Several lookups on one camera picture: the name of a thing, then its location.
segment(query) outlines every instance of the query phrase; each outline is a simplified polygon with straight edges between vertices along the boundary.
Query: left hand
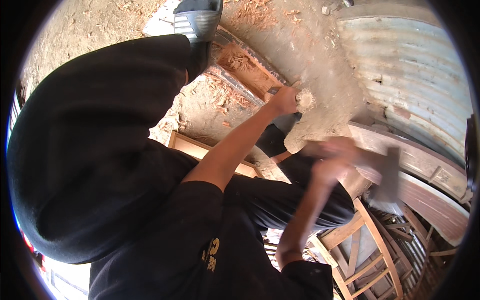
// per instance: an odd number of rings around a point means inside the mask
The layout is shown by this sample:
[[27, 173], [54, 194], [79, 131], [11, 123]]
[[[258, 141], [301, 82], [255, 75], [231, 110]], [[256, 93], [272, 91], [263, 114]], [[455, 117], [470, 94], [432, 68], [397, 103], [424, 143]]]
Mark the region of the left hand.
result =
[[297, 112], [297, 101], [295, 99], [299, 90], [294, 87], [283, 86], [265, 105], [276, 111], [278, 115], [287, 115]]

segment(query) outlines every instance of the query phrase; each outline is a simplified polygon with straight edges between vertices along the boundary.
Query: black pants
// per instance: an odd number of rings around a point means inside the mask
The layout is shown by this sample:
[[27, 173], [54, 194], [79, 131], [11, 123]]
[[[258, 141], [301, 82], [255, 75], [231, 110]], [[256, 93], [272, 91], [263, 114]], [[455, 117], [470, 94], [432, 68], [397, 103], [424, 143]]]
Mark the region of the black pants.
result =
[[[185, 83], [190, 47], [181, 35], [142, 38], [62, 65], [32, 93], [8, 146], [12, 204], [43, 254], [90, 262], [135, 237], [197, 164], [148, 139]], [[261, 228], [284, 229], [308, 182], [311, 162], [280, 164], [294, 184], [234, 176], [225, 201], [242, 201]], [[316, 229], [351, 220], [338, 184]]]

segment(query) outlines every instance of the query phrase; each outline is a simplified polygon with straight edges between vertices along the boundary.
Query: foot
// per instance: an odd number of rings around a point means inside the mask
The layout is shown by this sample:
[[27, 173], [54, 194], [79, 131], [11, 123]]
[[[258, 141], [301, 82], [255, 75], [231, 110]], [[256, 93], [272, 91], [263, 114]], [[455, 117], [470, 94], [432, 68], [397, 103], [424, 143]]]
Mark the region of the foot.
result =
[[[219, 7], [219, 2], [221, 2], [220, 7], [223, 6], [222, 0], [183, 0], [178, 7], [173, 11], [174, 15], [177, 15], [181, 12], [193, 12], [193, 11], [216, 11]], [[210, 48], [212, 45], [212, 41], [199, 41], [200, 37], [194, 31], [194, 26], [192, 26], [191, 22], [186, 20], [185, 16], [182, 16], [185, 19], [183, 22], [183, 26], [185, 28], [181, 28], [182, 30], [179, 31], [190, 41], [190, 61], [187, 64], [187, 72], [188, 72], [188, 84], [192, 82], [198, 75], [202, 74], [208, 68], [208, 60], [210, 58]], [[208, 31], [216, 30], [218, 23], [208, 24], [212, 28], [205, 29], [202, 27], [202, 30]]]
[[268, 157], [287, 152], [284, 140], [300, 118], [301, 113], [299, 112], [275, 118], [272, 123], [265, 128], [255, 145], [267, 154]]

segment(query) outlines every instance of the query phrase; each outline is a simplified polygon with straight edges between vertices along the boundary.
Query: wooden frame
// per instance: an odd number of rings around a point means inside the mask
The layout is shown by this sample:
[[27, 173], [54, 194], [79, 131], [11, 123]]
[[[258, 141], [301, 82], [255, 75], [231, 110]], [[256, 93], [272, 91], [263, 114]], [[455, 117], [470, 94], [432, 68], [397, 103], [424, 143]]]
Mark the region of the wooden frame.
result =
[[[400, 278], [398, 277], [395, 264], [392, 260], [392, 257], [390, 256], [390, 253], [388, 252], [388, 248], [382, 236], [380, 235], [380, 232], [377, 229], [377, 226], [370, 217], [369, 212], [366, 210], [366, 208], [363, 206], [363, 204], [358, 198], [353, 201], [353, 204], [355, 205], [357, 212], [348, 224], [328, 232], [323, 237], [320, 237], [320, 239], [318, 239], [318, 237], [314, 235], [310, 237], [309, 241], [312, 242], [312, 244], [323, 256], [324, 260], [328, 263], [331, 260], [335, 260], [333, 259], [329, 251], [332, 251], [338, 244], [346, 240], [350, 235], [353, 235], [350, 259], [348, 266], [346, 266], [347, 271], [345, 272], [345, 274], [343, 275], [338, 268], [340, 261], [335, 261], [335, 263], [332, 264], [332, 276], [338, 287], [340, 288], [340, 291], [342, 292], [345, 300], [353, 300], [353, 298], [366, 292], [372, 285], [378, 282], [387, 273], [390, 274], [390, 277], [393, 281], [393, 289], [397, 294], [397, 299], [401, 299], [403, 297], [403, 289], [400, 283]], [[366, 265], [364, 268], [355, 273], [355, 265], [357, 262], [359, 250], [358, 241], [360, 240], [360, 227], [362, 227], [364, 224], [367, 226], [367, 229], [375, 240], [375, 243], [377, 244], [377, 247], [380, 251], [380, 255], [373, 259], [373, 261]], [[385, 269], [380, 270], [380, 273], [373, 280], [366, 283], [360, 289], [350, 291], [349, 285], [381, 260], [385, 262]]]
[[[167, 142], [168, 148], [180, 150], [190, 156], [193, 156], [197, 160], [202, 160], [203, 157], [212, 149], [212, 147], [191, 139], [185, 135], [182, 135], [176, 131], [172, 131]], [[258, 168], [249, 162], [242, 161], [235, 169], [235, 174], [244, 175], [247, 177], [260, 177], [264, 176], [260, 173]]]

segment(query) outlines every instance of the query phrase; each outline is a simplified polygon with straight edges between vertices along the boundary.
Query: corrugated metal sheet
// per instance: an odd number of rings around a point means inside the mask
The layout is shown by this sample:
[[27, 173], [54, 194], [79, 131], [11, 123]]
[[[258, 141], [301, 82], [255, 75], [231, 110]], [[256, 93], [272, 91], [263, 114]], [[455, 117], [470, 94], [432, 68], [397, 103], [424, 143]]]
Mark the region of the corrugated metal sheet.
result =
[[390, 125], [463, 166], [472, 107], [460, 59], [431, 12], [399, 7], [384, 4], [381, 15], [374, 4], [342, 9], [337, 26], [347, 58]]

